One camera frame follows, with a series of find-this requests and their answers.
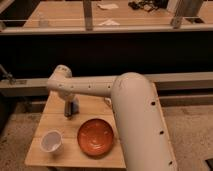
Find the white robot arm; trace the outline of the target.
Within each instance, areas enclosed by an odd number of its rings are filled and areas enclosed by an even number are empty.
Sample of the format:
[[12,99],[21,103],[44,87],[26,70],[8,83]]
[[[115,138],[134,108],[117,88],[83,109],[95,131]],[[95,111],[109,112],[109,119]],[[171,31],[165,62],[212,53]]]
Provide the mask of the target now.
[[111,99],[127,171],[178,171],[156,87],[144,75],[74,77],[59,65],[47,87],[62,99],[72,94]]

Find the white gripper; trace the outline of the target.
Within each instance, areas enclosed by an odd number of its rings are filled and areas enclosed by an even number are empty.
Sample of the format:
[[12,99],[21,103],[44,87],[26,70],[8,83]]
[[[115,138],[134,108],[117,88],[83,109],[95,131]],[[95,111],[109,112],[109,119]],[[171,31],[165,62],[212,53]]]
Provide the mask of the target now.
[[72,116],[72,108],[73,108],[73,103],[72,101],[75,98],[75,95],[70,92],[60,92],[59,97],[63,99],[65,103],[65,108],[64,108],[64,116],[69,118]]

